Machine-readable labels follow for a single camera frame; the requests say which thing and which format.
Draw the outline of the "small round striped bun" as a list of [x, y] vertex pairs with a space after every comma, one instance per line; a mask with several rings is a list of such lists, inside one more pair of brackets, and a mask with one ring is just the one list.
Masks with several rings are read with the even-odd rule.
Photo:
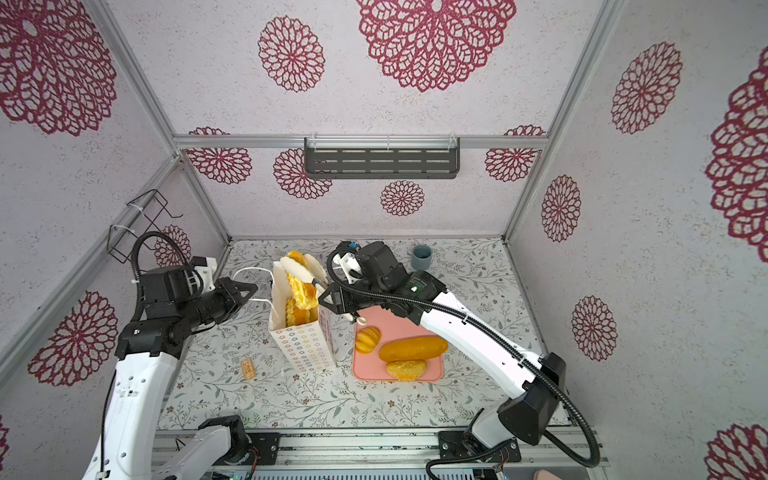
[[355, 337], [355, 351], [362, 354], [372, 353], [381, 341], [381, 332], [377, 327], [367, 326], [359, 330]]

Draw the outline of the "long orange baguette loaf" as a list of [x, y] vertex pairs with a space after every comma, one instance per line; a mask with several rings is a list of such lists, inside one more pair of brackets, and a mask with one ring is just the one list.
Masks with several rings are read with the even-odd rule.
[[444, 354], [448, 342], [438, 336], [422, 336], [389, 342], [379, 350], [384, 362], [430, 360]]

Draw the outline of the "steel tongs with cream tips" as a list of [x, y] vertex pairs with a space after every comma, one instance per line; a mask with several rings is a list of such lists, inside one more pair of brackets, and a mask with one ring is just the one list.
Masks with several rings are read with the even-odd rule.
[[318, 261], [309, 254], [291, 252], [279, 260], [282, 269], [305, 284], [312, 284], [319, 294], [329, 288], [326, 271]]

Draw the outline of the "wavy-edged yellow pastry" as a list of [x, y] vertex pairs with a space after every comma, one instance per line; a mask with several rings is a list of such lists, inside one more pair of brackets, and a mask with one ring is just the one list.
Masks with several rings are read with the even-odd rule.
[[[301, 252], [290, 251], [287, 253], [287, 257], [294, 260], [305, 269], [309, 269], [306, 257]], [[295, 275], [289, 273], [287, 268], [285, 268], [285, 271], [297, 307], [302, 310], [312, 310], [317, 307], [318, 300], [315, 286], [312, 283], [301, 281]]]

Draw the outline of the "long striped bread roll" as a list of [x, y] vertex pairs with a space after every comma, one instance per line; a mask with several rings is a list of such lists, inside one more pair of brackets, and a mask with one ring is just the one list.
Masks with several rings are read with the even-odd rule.
[[287, 328], [307, 324], [311, 321], [311, 311], [302, 309], [294, 298], [288, 298], [285, 304], [285, 326]]

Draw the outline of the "round yellow crusty bun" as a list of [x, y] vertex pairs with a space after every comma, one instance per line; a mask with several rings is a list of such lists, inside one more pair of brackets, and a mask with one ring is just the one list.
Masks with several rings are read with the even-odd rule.
[[386, 365], [387, 373], [394, 379], [402, 382], [418, 380], [427, 370], [425, 360], [401, 360], [389, 362]]

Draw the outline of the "printed white paper bag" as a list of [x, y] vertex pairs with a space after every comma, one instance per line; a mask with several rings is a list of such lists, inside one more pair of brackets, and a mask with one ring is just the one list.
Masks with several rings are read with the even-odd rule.
[[319, 304], [311, 311], [307, 324], [287, 328], [285, 304], [293, 298], [286, 272], [275, 261], [267, 271], [272, 280], [271, 294], [259, 298], [259, 303], [269, 305], [268, 333], [285, 358], [299, 372], [318, 372], [336, 366], [331, 338], [330, 312]]

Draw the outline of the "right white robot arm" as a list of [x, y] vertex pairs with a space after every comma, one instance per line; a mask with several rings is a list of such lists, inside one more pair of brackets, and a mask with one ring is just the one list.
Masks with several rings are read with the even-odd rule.
[[358, 314], [379, 306], [437, 334], [480, 366], [506, 394], [472, 420], [467, 436], [494, 447], [516, 438], [537, 445], [561, 401], [548, 388], [564, 386], [566, 363], [507, 339], [471, 312], [441, 280], [408, 271], [381, 241], [366, 246], [346, 241], [327, 257], [329, 289], [322, 295], [333, 312]]

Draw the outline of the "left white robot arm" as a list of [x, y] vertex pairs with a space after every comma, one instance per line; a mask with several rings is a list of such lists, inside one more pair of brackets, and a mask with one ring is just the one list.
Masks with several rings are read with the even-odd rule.
[[137, 279], [138, 316], [118, 337], [117, 363], [100, 437], [86, 479], [199, 479], [217, 462], [238, 465], [252, 442], [237, 415], [204, 421], [192, 440], [158, 470], [153, 442], [164, 397], [187, 340], [238, 313], [253, 283], [204, 279], [190, 266], [164, 267]]

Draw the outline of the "teal ceramic cup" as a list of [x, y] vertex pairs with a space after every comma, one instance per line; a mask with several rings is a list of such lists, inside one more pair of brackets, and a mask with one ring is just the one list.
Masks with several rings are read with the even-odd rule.
[[411, 266], [417, 271], [427, 271], [432, 264], [433, 250], [428, 245], [416, 245], [411, 252]]

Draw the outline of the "small wooden block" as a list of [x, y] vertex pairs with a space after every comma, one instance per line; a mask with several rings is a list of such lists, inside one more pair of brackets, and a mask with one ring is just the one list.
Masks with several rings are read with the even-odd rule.
[[242, 360], [240, 367], [245, 381], [251, 381], [256, 377], [256, 370], [251, 359]]

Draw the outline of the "pink plastic tray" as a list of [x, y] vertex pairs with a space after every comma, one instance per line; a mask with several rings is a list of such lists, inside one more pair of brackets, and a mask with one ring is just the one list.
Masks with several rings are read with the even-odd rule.
[[362, 311], [352, 360], [361, 381], [435, 382], [442, 378], [448, 342], [381, 307]]

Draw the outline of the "grey wall shelf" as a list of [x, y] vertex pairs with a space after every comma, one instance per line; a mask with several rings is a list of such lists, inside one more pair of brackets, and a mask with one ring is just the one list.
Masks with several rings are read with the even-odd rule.
[[460, 140], [381, 142], [304, 140], [304, 169], [313, 180], [454, 179], [460, 170]]

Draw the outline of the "metal base rail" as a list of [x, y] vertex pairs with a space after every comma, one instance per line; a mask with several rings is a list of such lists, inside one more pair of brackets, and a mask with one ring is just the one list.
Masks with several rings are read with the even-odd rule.
[[249, 429], [250, 439], [234, 460], [214, 457], [200, 477], [231, 479], [501, 479], [507, 468], [532, 478], [540, 470], [573, 470], [591, 479], [605, 476], [598, 451], [581, 429], [554, 426], [536, 445], [521, 439], [484, 447], [464, 427]]

